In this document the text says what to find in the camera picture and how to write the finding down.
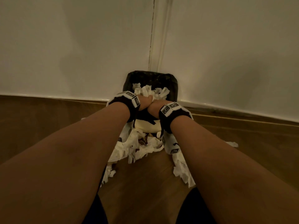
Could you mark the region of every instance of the wooden floor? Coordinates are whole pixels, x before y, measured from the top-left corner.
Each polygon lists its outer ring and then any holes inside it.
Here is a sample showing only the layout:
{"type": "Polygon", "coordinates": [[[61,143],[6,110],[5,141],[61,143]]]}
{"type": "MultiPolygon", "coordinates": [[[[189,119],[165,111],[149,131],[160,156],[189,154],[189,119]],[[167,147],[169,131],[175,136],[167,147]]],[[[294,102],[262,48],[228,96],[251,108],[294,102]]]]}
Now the wooden floor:
{"type": "MultiPolygon", "coordinates": [[[[103,107],[80,101],[0,96],[0,163],[103,107]]],[[[225,141],[237,142],[237,149],[299,189],[299,124],[192,113],[199,124],[225,141]]],[[[173,175],[171,156],[161,151],[134,164],[123,159],[116,169],[115,176],[99,190],[109,223],[175,223],[190,189],[173,175]]]]}

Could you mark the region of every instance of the black wristband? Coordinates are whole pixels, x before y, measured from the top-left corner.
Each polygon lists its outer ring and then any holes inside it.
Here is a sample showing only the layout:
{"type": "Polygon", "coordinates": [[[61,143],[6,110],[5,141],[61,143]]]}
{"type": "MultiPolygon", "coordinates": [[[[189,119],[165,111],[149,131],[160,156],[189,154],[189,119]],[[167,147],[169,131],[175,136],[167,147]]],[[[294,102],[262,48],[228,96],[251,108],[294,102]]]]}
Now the black wristband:
{"type": "Polygon", "coordinates": [[[116,97],[114,97],[111,101],[107,102],[107,106],[114,102],[122,102],[129,108],[130,118],[127,122],[132,122],[136,119],[137,112],[140,108],[140,101],[136,94],[130,91],[118,93],[116,97]]]}
{"type": "Polygon", "coordinates": [[[159,111],[161,128],[167,133],[172,133],[170,124],[178,116],[188,116],[193,119],[191,113],[176,102],[164,105],[159,111]]]}

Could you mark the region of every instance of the person's right arm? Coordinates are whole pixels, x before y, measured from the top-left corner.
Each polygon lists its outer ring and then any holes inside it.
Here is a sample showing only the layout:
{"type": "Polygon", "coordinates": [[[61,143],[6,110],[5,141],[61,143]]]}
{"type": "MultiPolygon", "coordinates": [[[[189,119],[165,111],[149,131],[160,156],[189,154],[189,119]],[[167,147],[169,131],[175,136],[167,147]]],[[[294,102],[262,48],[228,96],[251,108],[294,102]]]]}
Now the person's right arm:
{"type": "MultiPolygon", "coordinates": [[[[160,108],[148,110],[157,116],[160,108]]],[[[291,186],[187,116],[170,128],[217,223],[299,223],[291,186]]]]}

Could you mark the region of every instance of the dark blue pants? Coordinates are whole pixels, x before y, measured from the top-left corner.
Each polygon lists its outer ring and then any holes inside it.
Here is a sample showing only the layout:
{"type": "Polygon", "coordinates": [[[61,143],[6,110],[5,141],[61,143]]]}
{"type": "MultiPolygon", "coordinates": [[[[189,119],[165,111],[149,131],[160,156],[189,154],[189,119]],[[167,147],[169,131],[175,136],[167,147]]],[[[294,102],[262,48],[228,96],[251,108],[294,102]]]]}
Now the dark blue pants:
{"type": "MultiPolygon", "coordinates": [[[[95,199],[82,223],[108,223],[106,213],[98,194],[96,194],[95,199]]],[[[193,188],[189,192],[181,206],[178,217],[176,219],[176,224],[181,223],[216,223],[197,188],[193,188]]]]}

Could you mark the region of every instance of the forearm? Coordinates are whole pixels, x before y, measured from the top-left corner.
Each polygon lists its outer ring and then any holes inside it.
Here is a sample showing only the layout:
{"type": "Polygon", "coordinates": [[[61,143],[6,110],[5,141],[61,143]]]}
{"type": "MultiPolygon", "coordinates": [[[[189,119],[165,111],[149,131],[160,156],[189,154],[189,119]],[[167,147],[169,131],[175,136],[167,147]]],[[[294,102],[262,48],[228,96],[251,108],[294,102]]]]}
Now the forearm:
{"type": "Polygon", "coordinates": [[[3,163],[2,221],[81,222],[129,116],[125,104],[113,103],[3,163]]]}
{"type": "Polygon", "coordinates": [[[289,185],[188,117],[174,119],[171,130],[217,222],[298,221],[298,192],[289,185]]]}

